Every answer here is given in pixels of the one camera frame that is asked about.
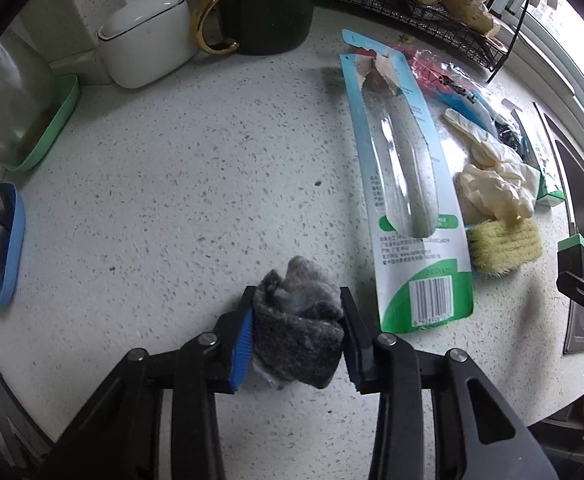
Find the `brush bristles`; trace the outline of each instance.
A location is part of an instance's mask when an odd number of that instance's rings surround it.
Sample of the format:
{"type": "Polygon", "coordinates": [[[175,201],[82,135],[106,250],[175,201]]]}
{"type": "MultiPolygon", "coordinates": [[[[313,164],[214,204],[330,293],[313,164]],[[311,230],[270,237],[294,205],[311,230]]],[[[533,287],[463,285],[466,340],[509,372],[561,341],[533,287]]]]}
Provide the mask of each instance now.
{"type": "Polygon", "coordinates": [[[243,326],[234,347],[232,355],[232,373],[230,387],[233,391],[239,389],[248,374],[249,362],[252,355],[252,309],[245,315],[243,326]]]}
{"type": "Polygon", "coordinates": [[[525,218],[515,224],[488,220],[468,231],[472,265],[485,274],[500,276],[542,255],[536,221],[525,218]]]}

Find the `gray sock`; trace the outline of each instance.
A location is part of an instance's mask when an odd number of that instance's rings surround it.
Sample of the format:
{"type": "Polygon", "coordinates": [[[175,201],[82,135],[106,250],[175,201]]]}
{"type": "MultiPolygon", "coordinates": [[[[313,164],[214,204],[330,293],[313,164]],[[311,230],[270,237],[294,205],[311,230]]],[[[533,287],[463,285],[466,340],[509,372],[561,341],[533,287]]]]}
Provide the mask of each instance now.
{"type": "Polygon", "coordinates": [[[341,294],[323,270],[292,258],[285,280],[271,270],[253,299],[254,369],[271,386],[294,380],[325,388],[341,359],[341,294]]]}

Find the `screw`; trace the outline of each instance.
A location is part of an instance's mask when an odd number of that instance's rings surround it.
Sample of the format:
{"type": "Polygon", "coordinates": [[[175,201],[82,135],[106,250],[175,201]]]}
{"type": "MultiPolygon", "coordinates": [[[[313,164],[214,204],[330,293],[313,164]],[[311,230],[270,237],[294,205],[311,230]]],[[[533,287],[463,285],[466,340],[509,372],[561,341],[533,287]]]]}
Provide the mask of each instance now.
{"type": "Polygon", "coordinates": [[[461,350],[460,348],[452,348],[450,350],[450,357],[452,361],[456,361],[457,363],[464,363],[467,361],[467,352],[465,350],[461,350]]]}
{"type": "Polygon", "coordinates": [[[146,351],[142,348],[133,348],[128,352],[128,361],[142,361],[146,358],[146,351]]]}
{"type": "Polygon", "coordinates": [[[214,332],[203,332],[198,336],[198,344],[203,346],[215,345],[218,341],[218,336],[214,332]]]}
{"type": "Polygon", "coordinates": [[[389,332],[382,332],[376,336],[376,340],[383,346],[394,346],[398,340],[395,335],[389,332]]]}

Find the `yellow scrub brush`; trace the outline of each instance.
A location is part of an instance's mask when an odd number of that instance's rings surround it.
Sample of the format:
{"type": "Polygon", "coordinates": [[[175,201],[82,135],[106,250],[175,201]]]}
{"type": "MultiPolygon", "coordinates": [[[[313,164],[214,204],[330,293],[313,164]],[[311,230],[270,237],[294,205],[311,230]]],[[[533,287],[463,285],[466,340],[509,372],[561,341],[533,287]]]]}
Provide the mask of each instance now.
{"type": "Polygon", "coordinates": [[[536,221],[524,218],[514,224],[487,220],[467,232],[472,266],[479,272],[499,276],[542,254],[536,221]]]}

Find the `glass jar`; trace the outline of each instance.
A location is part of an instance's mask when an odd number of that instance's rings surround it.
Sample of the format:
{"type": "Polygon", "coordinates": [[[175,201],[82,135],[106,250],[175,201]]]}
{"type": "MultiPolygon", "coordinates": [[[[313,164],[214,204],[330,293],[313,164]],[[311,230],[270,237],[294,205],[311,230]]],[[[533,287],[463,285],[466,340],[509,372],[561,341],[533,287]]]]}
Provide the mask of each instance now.
{"type": "Polygon", "coordinates": [[[0,38],[0,163],[19,166],[58,110],[54,75],[43,57],[11,30],[0,38]]]}

